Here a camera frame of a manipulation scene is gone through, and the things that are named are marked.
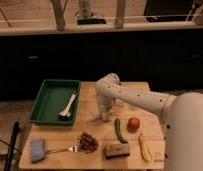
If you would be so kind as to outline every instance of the white plastic utensil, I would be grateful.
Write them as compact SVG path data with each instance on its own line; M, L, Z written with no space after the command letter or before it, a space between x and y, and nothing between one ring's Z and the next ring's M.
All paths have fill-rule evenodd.
M69 110L70 110L70 107L71 107L73 101L75 100L75 98L76 98L76 91L73 92L73 94L72 94L72 96L70 97L70 100L69 100L67 106L65 107L65 109L64 109L63 111L61 111L61 112L59 113L59 115L61 115L61 116L63 116L63 117L70 117L70 112L69 112Z

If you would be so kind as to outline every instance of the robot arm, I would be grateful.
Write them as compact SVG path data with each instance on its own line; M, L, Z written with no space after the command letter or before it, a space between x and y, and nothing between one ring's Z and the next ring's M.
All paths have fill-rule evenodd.
M176 96L169 94L125 88L120 86L119 83L118 76L113 73L96 82L100 115L104 116L104 113L109 112L113 99L120 99L157 114L164 120L165 113L176 98Z

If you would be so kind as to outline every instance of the small box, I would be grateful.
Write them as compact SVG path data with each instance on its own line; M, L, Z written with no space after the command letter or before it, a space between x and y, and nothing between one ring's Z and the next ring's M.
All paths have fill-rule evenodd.
M114 158L120 156L129 156L130 155L130 145L125 144L111 144L105 147L106 158Z

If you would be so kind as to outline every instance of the green tray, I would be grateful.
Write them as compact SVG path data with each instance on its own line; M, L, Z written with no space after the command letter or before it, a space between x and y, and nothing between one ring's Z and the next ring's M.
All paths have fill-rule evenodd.
M29 123L44 125L73 125L80 91L79 80L44 80L33 106ZM66 120L59 118L59 112L64 110L71 95L76 91Z

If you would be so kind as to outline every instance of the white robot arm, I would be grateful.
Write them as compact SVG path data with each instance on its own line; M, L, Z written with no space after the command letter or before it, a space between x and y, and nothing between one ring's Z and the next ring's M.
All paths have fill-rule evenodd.
M120 86L116 74L96 82L98 107L104 120L113 99L152 112L167 124L165 171L203 171L203 94L180 96Z

